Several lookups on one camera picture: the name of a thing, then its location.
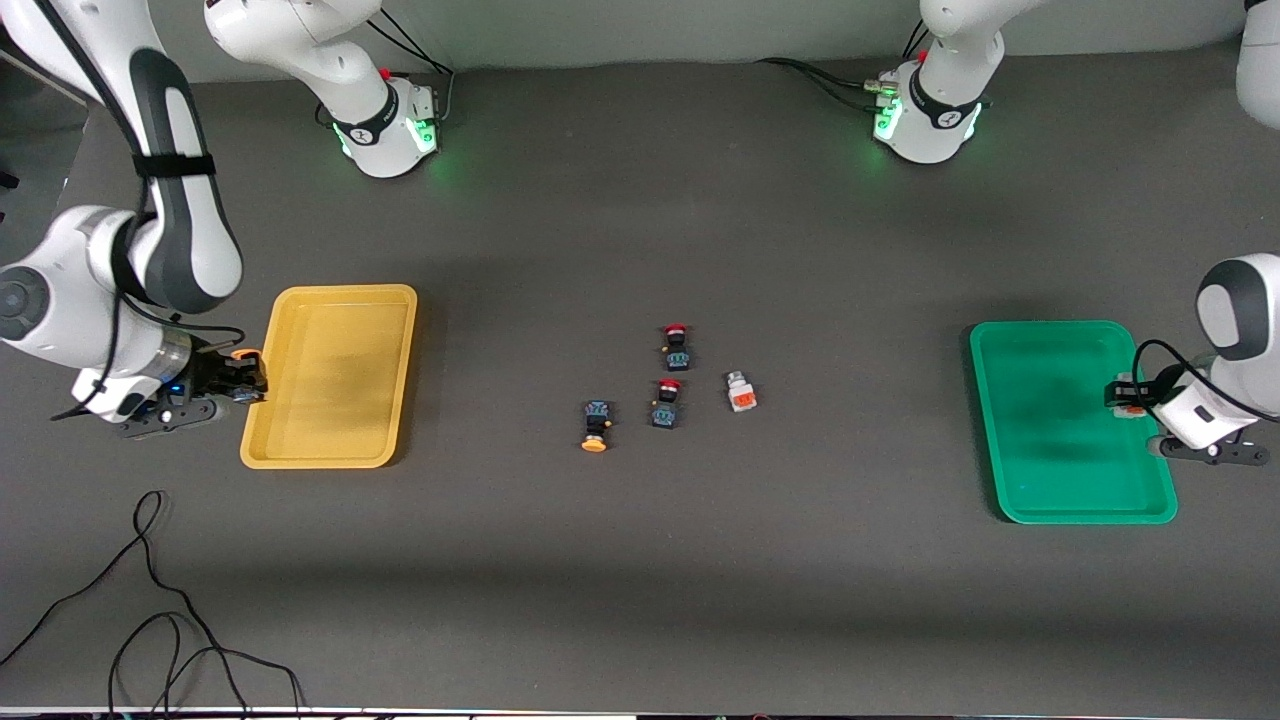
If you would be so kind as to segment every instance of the yellow plastic bin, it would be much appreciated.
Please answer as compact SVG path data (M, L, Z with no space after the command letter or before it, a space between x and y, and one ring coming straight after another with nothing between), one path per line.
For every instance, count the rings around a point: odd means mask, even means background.
M404 284L293 287L275 300L241 460L259 470L367 469L396 452L417 293Z

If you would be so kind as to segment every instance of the table surface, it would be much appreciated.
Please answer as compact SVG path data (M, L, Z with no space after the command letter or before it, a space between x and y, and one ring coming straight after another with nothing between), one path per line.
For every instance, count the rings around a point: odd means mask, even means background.
M287 287L416 287L402 457L252 471L239 415L143 442L50 425L72 373L0 352L0 644L164 488L161 574L316 706L1275 717L1280 465L1176 465L1164 527L1002 521L961 343L1107 318L1204 348L1202 274L1280 219L1280 133L1233 73L1226 46L1011 58L932 168L777 67L467 73L440 155L390 181L298 83L197 87L246 266L207 319L260 342ZM133 188L95 115L63 204ZM644 415L671 322L698 364L667 433ZM731 369L759 409L724 407ZM576 446L593 397L620 413L604 455ZM0 705L101 705L165 609L131 559L0 671ZM125 659L136 701L166 643ZM278 675L241 684L288 703ZM211 666L188 696L230 700Z

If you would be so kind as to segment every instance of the white toy figure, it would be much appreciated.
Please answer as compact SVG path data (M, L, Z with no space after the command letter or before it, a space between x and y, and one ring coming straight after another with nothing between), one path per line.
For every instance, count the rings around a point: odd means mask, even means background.
M755 407L755 388L746 382L746 375L741 370L724 375L724 382L728 383L728 404L735 413Z

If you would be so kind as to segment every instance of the green light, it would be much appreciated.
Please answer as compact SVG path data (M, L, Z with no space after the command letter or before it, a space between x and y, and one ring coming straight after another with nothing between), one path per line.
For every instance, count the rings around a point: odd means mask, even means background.
M887 108L881 110L882 117L876 122L876 137L881 140L890 140L893 137L893 131L897 128L897 119L902 117L902 100L899 97L893 99Z
M338 123L333 124L333 133L338 136L338 142L342 143L342 154L351 158L351 147L347 147L347 138L342 136L342 131L338 129Z
M982 102L978 102L973 109L973 119L969 120L969 129L964 131L964 138L969 140L973 137L973 128L978 124L978 114L982 113Z
M420 152L425 155L435 151L435 126L430 120L404 118L404 127L408 128L408 133Z

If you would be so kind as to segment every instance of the gray wall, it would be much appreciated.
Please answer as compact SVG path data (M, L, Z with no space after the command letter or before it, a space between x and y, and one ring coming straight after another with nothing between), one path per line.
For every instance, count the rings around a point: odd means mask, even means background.
M166 50L192 81L280 77L224 55L200 0L151 0ZM438 60L479 67L582 67L653 60L744 61L899 53L915 0L387 0ZM1242 0L1056 0L1009 24L1011 54L1179 50L1230 37ZM351 33L380 65L420 63L367 28Z

